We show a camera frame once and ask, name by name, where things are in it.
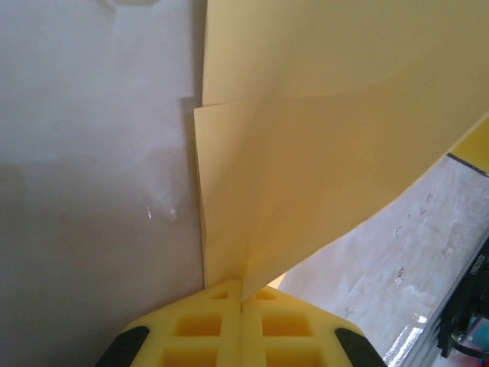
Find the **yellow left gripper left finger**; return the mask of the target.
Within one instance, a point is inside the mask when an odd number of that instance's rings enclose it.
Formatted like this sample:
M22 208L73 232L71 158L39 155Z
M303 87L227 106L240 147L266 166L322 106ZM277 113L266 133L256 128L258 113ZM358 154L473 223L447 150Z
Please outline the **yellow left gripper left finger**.
M240 366L241 282L225 281L130 322L97 366Z

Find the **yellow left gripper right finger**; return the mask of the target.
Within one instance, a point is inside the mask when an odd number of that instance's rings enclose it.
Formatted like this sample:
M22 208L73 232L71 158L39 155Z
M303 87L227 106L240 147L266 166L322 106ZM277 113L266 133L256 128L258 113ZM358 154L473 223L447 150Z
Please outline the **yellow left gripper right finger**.
M242 303L243 366L385 366L361 329L264 287Z

